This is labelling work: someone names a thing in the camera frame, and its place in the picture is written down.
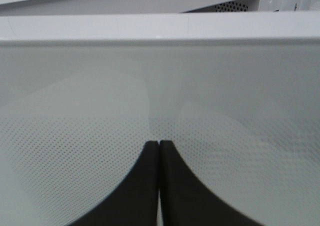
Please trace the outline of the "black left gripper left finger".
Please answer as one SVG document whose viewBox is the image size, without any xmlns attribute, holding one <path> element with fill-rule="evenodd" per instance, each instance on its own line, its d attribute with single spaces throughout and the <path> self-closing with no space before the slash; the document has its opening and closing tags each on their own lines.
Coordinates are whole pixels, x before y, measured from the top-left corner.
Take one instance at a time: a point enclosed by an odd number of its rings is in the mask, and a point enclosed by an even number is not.
<svg viewBox="0 0 320 226">
<path fill-rule="evenodd" d="M 147 141 L 122 182 L 72 226 L 155 226 L 159 201 L 160 145 Z"/>
</svg>

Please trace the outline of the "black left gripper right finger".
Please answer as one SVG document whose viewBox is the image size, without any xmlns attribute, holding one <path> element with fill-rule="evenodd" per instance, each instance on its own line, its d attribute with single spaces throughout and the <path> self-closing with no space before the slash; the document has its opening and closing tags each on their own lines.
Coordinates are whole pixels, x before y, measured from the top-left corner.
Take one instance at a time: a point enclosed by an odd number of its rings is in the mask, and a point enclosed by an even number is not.
<svg viewBox="0 0 320 226">
<path fill-rule="evenodd" d="M 211 192 L 191 171 L 174 143 L 162 140 L 160 202 L 165 226 L 258 226 Z"/>
</svg>

